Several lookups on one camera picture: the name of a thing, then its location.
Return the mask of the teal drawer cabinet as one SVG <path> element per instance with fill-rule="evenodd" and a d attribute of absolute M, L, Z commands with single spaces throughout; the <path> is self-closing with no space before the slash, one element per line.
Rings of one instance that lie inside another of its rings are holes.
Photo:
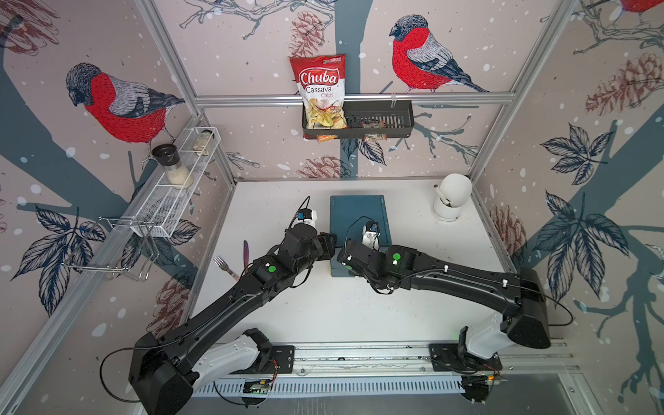
<path fill-rule="evenodd" d="M 378 223 L 379 251 L 384 252 L 393 243 L 384 196 L 332 195 L 330 197 L 330 233 L 337 237 L 335 254 L 330 260 L 332 278 L 352 277 L 352 274 L 336 260 L 336 256 L 347 240 L 362 244 L 362 230 L 367 221 Z"/>

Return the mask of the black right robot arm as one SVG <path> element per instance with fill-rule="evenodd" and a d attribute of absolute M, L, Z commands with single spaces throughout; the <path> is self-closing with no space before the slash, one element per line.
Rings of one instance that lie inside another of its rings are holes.
<path fill-rule="evenodd" d="M 545 292 L 537 273 L 498 273 L 460 266 L 411 247 L 378 251 L 347 241 L 336 257 L 381 294 L 422 290 L 458 297 L 492 309 L 480 323 L 464 327 L 458 357 L 488 361 L 512 345 L 549 349 L 552 345 Z"/>

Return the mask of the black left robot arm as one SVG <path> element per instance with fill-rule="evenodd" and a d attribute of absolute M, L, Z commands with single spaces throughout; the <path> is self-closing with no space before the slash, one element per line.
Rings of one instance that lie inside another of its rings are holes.
<path fill-rule="evenodd" d="M 233 326 L 292 287 L 297 275 L 335 252 L 336 236 L 298 223 L 281 244 L 254 259 L 240 280 L 210 306 L 161 337 L 135 343 L 129 383 L 149 414 L 175 414 L 194 392 L 195 363 Z"/>

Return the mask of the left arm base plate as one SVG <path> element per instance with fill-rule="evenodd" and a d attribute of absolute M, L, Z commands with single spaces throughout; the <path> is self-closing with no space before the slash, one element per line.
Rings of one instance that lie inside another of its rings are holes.
<path fill-rule="evenodd" d="M 271 346 L 262 349 L 254 363 L 243 371 L 244 374 L 291 374 L 295 357 L 292 345 Z"/>

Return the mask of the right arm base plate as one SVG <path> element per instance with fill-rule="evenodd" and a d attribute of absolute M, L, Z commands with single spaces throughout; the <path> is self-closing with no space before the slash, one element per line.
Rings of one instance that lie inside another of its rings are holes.
<path fill-rule="evenodd" d="M 479 372 L 500 372 L 502 364 L 498 354 L 485 360 L 459 350 L 456 343 L 430 343 L 430 362 L 434 372 L 451 372 L 459 375 L 473 375 Z"/>

